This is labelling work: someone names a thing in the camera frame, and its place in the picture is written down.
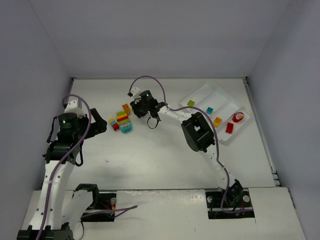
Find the teal square brick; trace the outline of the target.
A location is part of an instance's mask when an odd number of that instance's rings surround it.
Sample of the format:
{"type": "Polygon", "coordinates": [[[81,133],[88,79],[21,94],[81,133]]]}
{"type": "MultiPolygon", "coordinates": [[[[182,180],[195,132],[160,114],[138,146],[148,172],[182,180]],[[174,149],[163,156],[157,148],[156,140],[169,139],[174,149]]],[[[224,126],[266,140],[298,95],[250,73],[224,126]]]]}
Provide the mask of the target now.
{"type": "Polygon", "coordinates": [[[211,108],[211,107],[208,107],[208,108],[206,109],[206,113],[207,113],[208,115],[211,115],[213,112],[214,112],[214,109],[211,108]]]}

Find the yellow curved brick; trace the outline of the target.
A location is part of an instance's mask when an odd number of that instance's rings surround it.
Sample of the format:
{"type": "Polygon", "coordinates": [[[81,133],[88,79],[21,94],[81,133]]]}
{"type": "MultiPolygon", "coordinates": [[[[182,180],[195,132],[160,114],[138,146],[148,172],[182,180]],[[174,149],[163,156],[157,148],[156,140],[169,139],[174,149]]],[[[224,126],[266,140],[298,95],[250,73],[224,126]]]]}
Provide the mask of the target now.
{"type": "Polygon", "coordinates": [[[127,113],[128,115],[131,113],[131,108],[130,108],[130,106],[126,103],[126,104],[123,104],[122,105],[122,108],[123,108],[123,111],[125,112],[125,113],[127,113]]]}
{"type": "Polygon", "coordinates": [[[222,122],[222,118],[217,116],[213,121],[214,127],[218,128],[220,126],[221,122],[222,122]]]}

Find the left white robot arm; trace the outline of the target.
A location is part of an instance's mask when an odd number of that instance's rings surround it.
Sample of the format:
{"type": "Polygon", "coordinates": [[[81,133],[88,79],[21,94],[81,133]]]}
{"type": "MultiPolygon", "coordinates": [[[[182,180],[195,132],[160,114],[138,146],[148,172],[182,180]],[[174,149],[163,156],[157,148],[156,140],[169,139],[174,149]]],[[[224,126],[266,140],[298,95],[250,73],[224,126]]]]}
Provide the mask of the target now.
{"type": "Polygon", "coordinates": [[[17,234],[19,240],[72,240],[74,231],[87,209],[99,203],[97,184],[81,183],[67,206],[63,206],[70,175],[76,158],[82,155],[85,139],[107,130],[107,122],[95,108],[90,116],[66,110],[57,116],[60,130],[50,142],[45,158],[45,176],[38,201],[27,229],[17,234]]]}

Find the red curved brick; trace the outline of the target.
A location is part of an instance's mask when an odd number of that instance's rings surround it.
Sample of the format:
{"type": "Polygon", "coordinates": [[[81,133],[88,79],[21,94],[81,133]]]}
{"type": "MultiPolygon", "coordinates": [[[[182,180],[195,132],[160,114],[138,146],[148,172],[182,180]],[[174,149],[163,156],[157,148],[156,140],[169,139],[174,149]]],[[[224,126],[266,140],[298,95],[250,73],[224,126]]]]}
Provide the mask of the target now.
{"type": "Polygon", "coordinates": [[[233,133],[233,129],[234,129],[234,124],[231,122],[228,122],[226,125],[226,129],[225,132],[228,134],[232,134],[233,133]]]}

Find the green square brick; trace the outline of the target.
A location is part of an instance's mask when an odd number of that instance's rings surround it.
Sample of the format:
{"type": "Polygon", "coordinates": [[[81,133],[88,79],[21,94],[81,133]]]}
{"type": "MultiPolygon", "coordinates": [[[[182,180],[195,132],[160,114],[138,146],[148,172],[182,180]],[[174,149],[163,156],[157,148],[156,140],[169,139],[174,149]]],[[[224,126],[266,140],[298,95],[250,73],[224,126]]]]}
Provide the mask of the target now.
{"type": "Polygon", "coordinates": [[[193,100],[189,100],[189,101],[187,102],[187,105],[188,105],[189,107],[194,107],[194,106],[195,106],[195,102],[194,102],[193,100]]]}

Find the yellow curved brick back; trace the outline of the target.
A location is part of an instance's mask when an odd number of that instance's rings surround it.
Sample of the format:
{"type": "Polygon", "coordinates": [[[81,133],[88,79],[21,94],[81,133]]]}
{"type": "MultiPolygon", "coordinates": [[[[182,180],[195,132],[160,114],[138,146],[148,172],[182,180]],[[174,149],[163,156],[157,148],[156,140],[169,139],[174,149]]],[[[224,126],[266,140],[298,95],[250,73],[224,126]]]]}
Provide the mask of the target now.
{"type": "Polygon", "coordinates": [[[127,113],[128,115],[131,113],[131,108],[130,108],[130,106],[126,103],[126,104],[123,104],[122,105],[122,108],[123,108],[123,111],[125,112],[125,113],[127,113]]]}

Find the red flower print brick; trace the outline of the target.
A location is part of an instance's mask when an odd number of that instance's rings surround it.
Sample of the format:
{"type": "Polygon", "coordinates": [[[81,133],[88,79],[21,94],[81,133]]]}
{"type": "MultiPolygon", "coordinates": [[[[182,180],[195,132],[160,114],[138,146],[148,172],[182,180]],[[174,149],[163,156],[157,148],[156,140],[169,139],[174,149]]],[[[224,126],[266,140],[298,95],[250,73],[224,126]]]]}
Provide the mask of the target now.
{"type": "Polygon", "coordinates": [[[233,121],[234,123],[239,123],[240,121],[242,121],[242,120],[244,119],[244,117],[245,117],[245,114],[244,114],[243,112],[239,111],[239,112],[236,112],[236,113],[233,115],[232,121],[233,121]]]}

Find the yellow curved brick front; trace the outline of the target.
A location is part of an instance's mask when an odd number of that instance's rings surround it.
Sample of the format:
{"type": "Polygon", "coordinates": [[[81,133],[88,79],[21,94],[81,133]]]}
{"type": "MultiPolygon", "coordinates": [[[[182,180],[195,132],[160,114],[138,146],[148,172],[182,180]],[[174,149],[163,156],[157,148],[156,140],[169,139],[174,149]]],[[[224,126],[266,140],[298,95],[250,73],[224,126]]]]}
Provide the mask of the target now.
{"type": "Polygon", "coordinates": [[[218,128],[220,126],[221,122],[222,122],[222,118],[217,116],[213,121],[214,127],[218,128]]]}

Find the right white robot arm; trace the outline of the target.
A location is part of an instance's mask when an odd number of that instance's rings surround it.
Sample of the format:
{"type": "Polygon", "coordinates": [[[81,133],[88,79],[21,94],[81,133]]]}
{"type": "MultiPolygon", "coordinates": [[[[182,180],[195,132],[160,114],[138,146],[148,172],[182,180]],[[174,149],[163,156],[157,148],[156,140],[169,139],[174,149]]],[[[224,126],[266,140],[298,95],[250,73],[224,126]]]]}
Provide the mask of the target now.
{"type": "Polygon", "coordinates": [[[220,160],[220,148],[216,128],[210,117],[200,108],[183,106],[171,108],[166,99],[156,100],[149,90],[130,90],[130,106],[134,115],[142,118],[149,115],[159,123],[162,116],[168,116],[180,123],[187,145],[211,162],[216,173],[216,181],[222,192],[220,208],[230,213],[230,208],[240,204],[243,187],[220,160]]]}

